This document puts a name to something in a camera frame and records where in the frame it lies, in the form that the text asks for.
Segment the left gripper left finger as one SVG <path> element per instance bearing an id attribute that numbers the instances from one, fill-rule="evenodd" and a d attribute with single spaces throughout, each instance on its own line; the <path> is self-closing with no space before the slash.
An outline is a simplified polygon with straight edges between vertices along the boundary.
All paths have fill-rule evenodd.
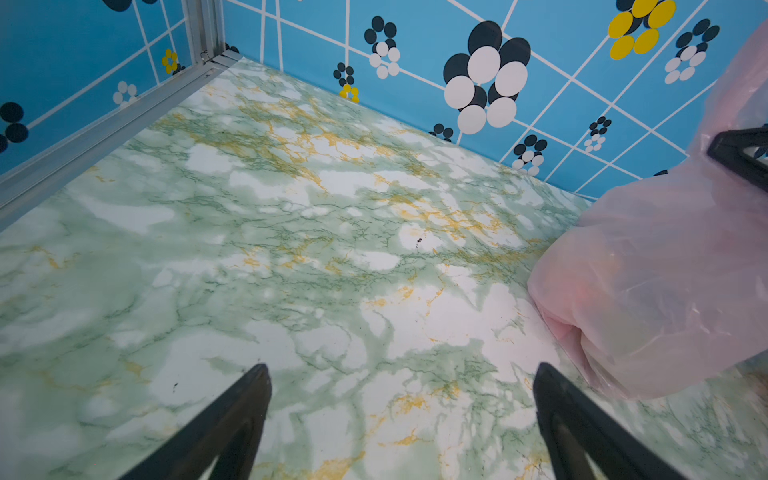
<path id="1" fill-rule="evenodd" d="M 268 367 L 257 364 L 125 479 L 247 479 L 272 394 Z"/>

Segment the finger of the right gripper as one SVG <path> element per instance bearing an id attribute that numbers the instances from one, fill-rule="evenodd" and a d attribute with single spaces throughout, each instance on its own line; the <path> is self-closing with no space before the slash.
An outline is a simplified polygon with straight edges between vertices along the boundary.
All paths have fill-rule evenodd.
<path id="1" fill-rule="evenodd" d="M 718 133 L 707 155 L 723 167 L 767 191 L 767 125 Z"/>

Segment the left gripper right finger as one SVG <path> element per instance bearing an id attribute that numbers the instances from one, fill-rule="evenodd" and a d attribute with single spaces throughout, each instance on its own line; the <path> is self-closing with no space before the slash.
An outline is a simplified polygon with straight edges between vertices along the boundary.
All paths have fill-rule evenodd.
<path id="1" fill-rule="evenodd" d="M 538 366 L 533 394 L 540 433 L 557 479 L 680 479 L 682 475 L 642 445 L 548 363 Z"/>

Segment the pink translucent plastic bag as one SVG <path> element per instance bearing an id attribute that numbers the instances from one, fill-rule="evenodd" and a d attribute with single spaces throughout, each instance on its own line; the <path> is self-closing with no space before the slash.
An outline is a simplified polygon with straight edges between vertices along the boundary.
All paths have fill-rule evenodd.
<path id="1" fill-rule="evenodd" d="M 585 380 L 652 399 L 767 348 L 767 191 L 707 155 L 767 125 L 767 30 L 716 81 L 688 157 L 604 194 L 536 263 L 529 294 Z"/>

